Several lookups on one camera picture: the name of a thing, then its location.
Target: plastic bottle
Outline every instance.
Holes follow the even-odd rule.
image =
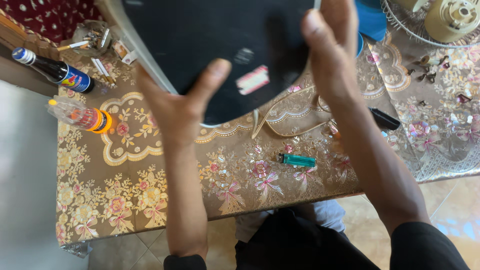
[[[77,129],[103,133],[112,126],[112,117],[108,112],[86,107],[71,98],[54,96],[46,107],[51,115]]]
[[[87,74],[62,61],[38,56],[31,50],[18,47],[12,51],[12,57],[42,73],[49,81],[75,92],[86,94],[95,86],[95,81]]]

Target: black round board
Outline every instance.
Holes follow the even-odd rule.
[[[188,92],[211,60],[232,62],[230,76],[208,104],[207,125],[262,106],[301,75],[308,48],[300,21],[314,2],[122,0],[131,24],[179,94]]]

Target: teal lighter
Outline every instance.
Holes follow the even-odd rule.
[[[276,160],[280,163],[305,167],[315,167],[315,159],[309,157],[295,156],[290,154],[279,154]]]

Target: floral tablecloth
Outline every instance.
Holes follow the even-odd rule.
[[[424,56],[449,58],[435,82],[418,77]],[[168,207],[161,131],[136,87],[134,65],[112,53],[102,57],[116,86],[107,86],[89,58],[72,52],[65,62],[96,79],[92,93],[60,88],[59,95],[111,113],[116,123],[102,135],[59,123],[57,240],[78,253],[79,243],[163,228]],[[480,47],[438,49],[416,44],[403,31],[384,41],[366,40],[357,81],[371,107],[397,117],[403,127],[383,131],[385,140],[419,183],[480,174]],[[411,76],[408,69],[416,69]],[[472,99],[457,101],[463,94]],[[196,139],[198,183],[210,220],[361,192],[342,145],[316,103],[307,71],[292,87],[259,108],[271,126],[251,139],[253,114],[202,128]],[[315,157],[313,168],[275,162],[278,153]]]

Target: bottle cap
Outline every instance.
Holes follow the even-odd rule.
[[[18,47],[12,51],[12,57],[22,64],[31,64],[35,61],[36,54],[29,49]]]

